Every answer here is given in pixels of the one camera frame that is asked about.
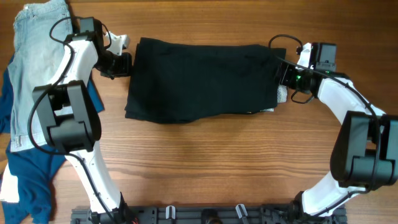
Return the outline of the black shorts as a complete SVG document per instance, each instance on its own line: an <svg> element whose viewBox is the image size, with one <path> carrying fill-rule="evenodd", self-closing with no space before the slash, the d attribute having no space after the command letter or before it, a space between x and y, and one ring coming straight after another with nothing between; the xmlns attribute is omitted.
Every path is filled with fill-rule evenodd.
<svg viewBox="0 0 398 224"><path fill-rule="evenodd" d="M219 114L253 114L278 105L274 77L283 48L183 45L142 38L125 117L175 124Z"/></svg>

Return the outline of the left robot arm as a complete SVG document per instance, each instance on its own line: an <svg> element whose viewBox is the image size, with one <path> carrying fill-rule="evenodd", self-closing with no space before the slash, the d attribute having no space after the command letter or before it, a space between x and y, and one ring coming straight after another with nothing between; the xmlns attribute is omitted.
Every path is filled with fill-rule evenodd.
<svg viewBox="0 0 398 224"><path fill-rule="evenodd" d="M68 35L55 76L34 88L34 107L46 143L65 156L77 172L90 201L74 210L72 223L138 223L113 182L101 155L101 121L87 90L93 68L111 78L125 76L131 55L127 35L108 33L109 46L94 32Z"/></svg>

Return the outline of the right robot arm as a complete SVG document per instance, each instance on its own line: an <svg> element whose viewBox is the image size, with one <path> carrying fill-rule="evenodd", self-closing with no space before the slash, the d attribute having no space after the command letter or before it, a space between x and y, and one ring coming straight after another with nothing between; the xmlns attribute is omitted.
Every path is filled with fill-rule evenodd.
<svg viewBox="0 0 398 224"><path fill-rule="evenodd" d="M397 117L373 106L344 73L312 70L282 61L277 81L309 94L336 116L341 129L330 157L330 171L299 192L288 205L269 205L290 223L323 222L357 195L397 181Z"/></svg>

